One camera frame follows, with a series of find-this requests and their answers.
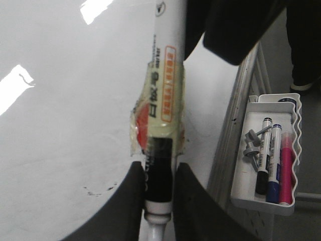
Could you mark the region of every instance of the shoe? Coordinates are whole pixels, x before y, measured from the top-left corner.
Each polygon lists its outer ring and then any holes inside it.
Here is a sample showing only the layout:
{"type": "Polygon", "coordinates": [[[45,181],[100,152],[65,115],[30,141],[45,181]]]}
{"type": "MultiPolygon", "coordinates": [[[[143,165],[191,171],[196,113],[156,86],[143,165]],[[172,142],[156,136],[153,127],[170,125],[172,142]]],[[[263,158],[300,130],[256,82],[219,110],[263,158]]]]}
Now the shoe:
{"type": "Polygon", "coordinates": [[[291,93],[298,93],[300,95],[305,95],[308,94],[309,91],[311,90],[311,87],[313,86],[314,83],[306,84],[306,85],[295,85],[291,84],[290,86],[290,92],[291,93]]]}

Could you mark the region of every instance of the marker holder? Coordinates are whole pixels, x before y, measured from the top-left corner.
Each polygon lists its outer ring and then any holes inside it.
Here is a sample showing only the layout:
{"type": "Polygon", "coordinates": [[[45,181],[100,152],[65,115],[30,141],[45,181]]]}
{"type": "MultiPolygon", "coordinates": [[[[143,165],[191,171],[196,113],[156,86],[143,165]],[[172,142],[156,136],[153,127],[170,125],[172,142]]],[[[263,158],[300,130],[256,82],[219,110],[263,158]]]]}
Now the marker holder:
{"type": "Polygon", "coordinates": [[[293,214],[298,185],[296,173],[301,156],[301,108],[300,95],[296,93],[265,94],[259,96],[258,102],[247,104],[231,190],[231,201],[235,206],[286,216],[293,214]],[[296,105],[292,102],[279,102],[283,98],[294,99],[296,105]],[[283,132],[291,132],[294,136],[292,143],[295,154],[292,165],[293,202],[290,205],[266,202],[265,195],[255,193],[257,172],[253,168],[252,159],[244,156],[243,153],[247,148],[245,134],[250,130],[262,129],[262,121],[265,117],[272,118],[274,124],[282,125],[283,132]]]}

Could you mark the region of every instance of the orange label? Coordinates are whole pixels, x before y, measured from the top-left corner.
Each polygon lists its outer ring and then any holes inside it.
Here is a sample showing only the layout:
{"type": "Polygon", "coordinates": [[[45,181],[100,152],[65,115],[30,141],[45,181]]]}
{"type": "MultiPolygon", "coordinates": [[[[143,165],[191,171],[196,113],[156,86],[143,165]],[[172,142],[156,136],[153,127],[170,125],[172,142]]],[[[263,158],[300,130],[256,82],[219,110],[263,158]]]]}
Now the orange label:
{"type": "Polygon", "coordinates": [[[176,49],[173,46],[166,46],[162,99],[162,120],[165,122],[173,120],[175,62],[176,49]]]}

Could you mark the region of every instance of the white plastic tray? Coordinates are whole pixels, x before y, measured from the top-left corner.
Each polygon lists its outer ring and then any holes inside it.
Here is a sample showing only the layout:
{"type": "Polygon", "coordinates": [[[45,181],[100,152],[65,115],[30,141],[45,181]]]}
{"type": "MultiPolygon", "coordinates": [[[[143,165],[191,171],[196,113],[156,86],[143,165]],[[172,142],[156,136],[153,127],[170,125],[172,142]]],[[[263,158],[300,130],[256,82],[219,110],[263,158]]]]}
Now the white plastic tray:
{"type": "MultiPolygon", "coordinates": [[[[278,101],[283,96],[270,95],[275,99],[271,101],[278,101]]],[[[267,95],[265,97],[260,96],[259,101],[269,101],[267,95]]],[[[301,108],[301,102],[297,101],[297,109],[301,108]]],[[[237,207],[242,207],[250,210],[257,210],[267,213],[280,214],[280,215],[291,215],[294,212],[294,193],[298,184],[295,167],[298,165],[299,155],[301,146],[298,141],[298,133],[300,134],[300,121],[295,109],[295,105],[291,102],[258,102],[248,103],[243,123],[242,136],[240,140],[239,152],[236,161],[231,201],[237,207]],[[265,117],[272,118],[274,124],[281,124],[284,132],[294,133],[295,139],[293,142],[293,150],[295,152],[295,160],[292,166],[293,172],[293,190],[292,197],[293,202],[291,205],[285,206],[281,204],[274,204],[265,201],[264,195],[255,193],[255,184],[257,173],[254,170],[251,159],[244,157],[243,151],[246,149],[246,142],[244,135],[250,130],[259,131],[262,129],[262,121],[265,117]]]]}

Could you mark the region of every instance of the pink marker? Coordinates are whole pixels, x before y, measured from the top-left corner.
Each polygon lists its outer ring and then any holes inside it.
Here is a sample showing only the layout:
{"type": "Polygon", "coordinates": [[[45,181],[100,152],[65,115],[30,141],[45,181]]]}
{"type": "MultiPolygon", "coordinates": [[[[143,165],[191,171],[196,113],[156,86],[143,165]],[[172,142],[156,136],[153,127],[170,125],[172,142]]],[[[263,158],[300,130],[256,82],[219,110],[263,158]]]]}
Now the pink marker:
{"type": "Polygon", "coordinates": [[[281,136],[281,172],[279,204],[291,205],[292,203],[292,150],[293,134],[285,132],[281,136]]]}

